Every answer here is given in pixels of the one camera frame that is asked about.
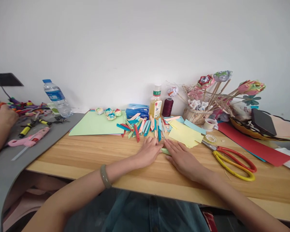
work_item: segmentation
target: blue bottle cap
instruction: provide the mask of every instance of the blue bottle cap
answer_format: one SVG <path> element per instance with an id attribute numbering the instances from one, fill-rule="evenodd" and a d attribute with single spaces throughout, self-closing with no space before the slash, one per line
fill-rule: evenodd
<path id="1" fill-rule="evenodd" d="M 43 82 L 44 83 L 50 83 L 50 82 L 52 82 L 52 80 L 51 79 L 44 79 Z"/>

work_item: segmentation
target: basket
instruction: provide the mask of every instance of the basket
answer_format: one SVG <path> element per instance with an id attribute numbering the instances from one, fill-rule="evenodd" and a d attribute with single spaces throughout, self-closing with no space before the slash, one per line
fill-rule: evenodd
<path id="1" fill-rule="evenodd" d="M 191 109 L 189 105 L 187 105 L 184 110 L 183 118 L 184 120 L 188 120 L 195 125 L 203 125 L 205 123 L 205 119 L 209 118 L 213 111 L 197 111 Z"/>

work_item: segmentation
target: water bottle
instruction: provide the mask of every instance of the water bottle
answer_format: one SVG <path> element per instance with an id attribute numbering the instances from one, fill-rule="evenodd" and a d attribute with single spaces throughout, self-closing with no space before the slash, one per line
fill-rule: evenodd
<path id="1" fill-rule="evenodd" d="M 50 79 L 43 80 L 45 83 L 44 91 L 48 95 L 49 99 L 55 104 L 57 110 L 64 118 L 68 118 L 73 115 L 72 109 L 65 100 L 60 88 L 52 83 Z"/>

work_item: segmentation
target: hand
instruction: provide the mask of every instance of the hand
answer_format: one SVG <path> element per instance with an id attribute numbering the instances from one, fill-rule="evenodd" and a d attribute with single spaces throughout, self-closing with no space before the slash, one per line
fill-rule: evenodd
<path id="1" fill-rule="evenodd" d="M 157 158 L 158 154 L 161 153 L 161 148 L 163 148 L 163 143 L 159 144 L 158 140 L 153 137 L 148 137 L 138 151 L 134 155 L 138 168 L 144 168 L 151 165 Z"/>
<path id="2" fill-rule="evenodd" d="M 205 168 L 200 162 L 188 152 L 187 147 L 178 142 L 165 140 L 164 144 L 172 156 L 166 156 L 177 170 L 190 180 L 205 185 L 212 171 Z"/>
<path id="3" fill-rule="evenodd" d="M 11 110 L 8 105 L 2 105 L 0 108 L 0 125 L 12 127 L 18 120 L 18 114 Z"/>

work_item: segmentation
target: yellow scissors handle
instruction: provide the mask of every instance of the yellow scissors handle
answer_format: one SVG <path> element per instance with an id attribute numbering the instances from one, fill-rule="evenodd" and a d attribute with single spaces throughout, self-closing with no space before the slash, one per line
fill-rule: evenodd
<path id="1" fill-rule="evenodd" d="M 247 170 L 246 168 L 244 168 L 244 167 L 242 167 L 242 166 L 240 166 L 240 165 L 238 165 L 238 164 L 232 162 L 231 160 L 229 160 L 229 159 L 223 157 L 223 156 L 222 156 L 218 151 L 213 151 L 213 155 L 214 155 L 215 158 L 218 160 L 218 162 L 219 162 L 219 163 L 220 163 L 220 164 L 221 164 L 221 165 L 222 165 L 222 166 L 223 166 L 223 167 L 224 167 L 228 172 L 230 172 L 232 175 L 236 176 L 237 178 L 240 178 L 240 179 L 242 179 L 242 180 L 246 180 L 246 181 L 254 181 L 254 180 L 256 179 L 255 176 L 254 176 L 254 174 L 253 174 L 251 171 L 249 171 L 249 170 Z M 243 170 L 244 172 L 246 172 L 246 173 L 249 175 L 249 177 L 244 177 L 244 176 L 241 176 L 241 175 L 237 174 L 237 173 L 234 172 L 232 169 L 230 169 L 228 166 L 226 166 L 222 160 L 224 160 L 225 162 L 227 162 L 227 163 L 229 163 L 229 164 L 232 164 L 233 166 L 235 166 L 235 167 L 237 167 L 237 168 Z"/>

